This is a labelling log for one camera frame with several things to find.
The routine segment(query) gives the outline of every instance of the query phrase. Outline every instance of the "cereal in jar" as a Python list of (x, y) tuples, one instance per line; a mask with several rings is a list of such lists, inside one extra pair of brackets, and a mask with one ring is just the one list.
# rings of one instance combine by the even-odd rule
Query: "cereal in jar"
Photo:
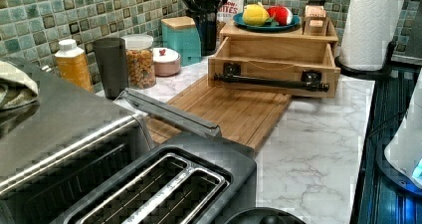
[(146, 89), (156, 83), (152, 55), (153, 38), (136, 34), (123, 37), (126, 40), (126, 59), (129, 85)]

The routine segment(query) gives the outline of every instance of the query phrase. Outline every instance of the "lemon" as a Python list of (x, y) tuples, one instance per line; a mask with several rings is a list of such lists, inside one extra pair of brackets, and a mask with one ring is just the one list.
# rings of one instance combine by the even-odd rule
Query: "lemon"
[(245, 7), (243, 12), (243, 22), (251, 26), (263, 26), (265, 22), (270, 18), (267, 10), (261, 3), (249, 4)]

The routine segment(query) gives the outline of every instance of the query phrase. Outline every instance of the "tile backsplash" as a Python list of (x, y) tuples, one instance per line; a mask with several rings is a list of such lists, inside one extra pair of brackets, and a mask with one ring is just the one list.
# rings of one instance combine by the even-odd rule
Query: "tile backsplash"
[(0, 0), (0, 57), (54, 68), (59, 41), (72, 38), (86, 51), (98, 84), (93, 41), (147, 33), (159, 42), (160, 20), (183, 14), (180, 0)]
[[(283, 4), (302, 15), (308, 0), (245, 0)], [(326, 0), (325, 9), (341, 41), (350, 0)], [(405, 0), (394, 39), (404, 54), (420, 0)], [(55, 68), (59, 41), (73, 38), (85, 49), (94, 84), (101, 79), (93, 41), (147, 33), (161, 41), (160, 20), (184, 15), (181, 0), (0, 0), (0, 57), (19, 57)]]

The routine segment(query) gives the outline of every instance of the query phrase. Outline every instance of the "black metal bracket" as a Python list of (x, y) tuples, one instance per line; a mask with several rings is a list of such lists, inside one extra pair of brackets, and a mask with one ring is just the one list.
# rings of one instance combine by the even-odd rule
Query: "black metal bracket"
[(303, 70), (301, 81), (285, 81), (265, 78), (241, 76), (241, 66), (236, 63), (225, 63), (223, 74), (215, 74), (214, 81), (225, 83), (242, 83), (287, 89), (301, 89), (309, 92), (328, 92), (329, 84), (321, 83), (322, 74), (315, 70)]

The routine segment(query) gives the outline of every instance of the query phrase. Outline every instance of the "stovetop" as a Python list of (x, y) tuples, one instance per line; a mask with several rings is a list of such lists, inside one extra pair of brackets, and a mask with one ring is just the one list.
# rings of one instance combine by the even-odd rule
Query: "stovetop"
[(420, 67), (394, 62), (391, 77), (375, 83), (350, 223), (422, 223), (422, 200), (400, 190), (377, 167), (376, 151), (394, 136), (409, 106)]

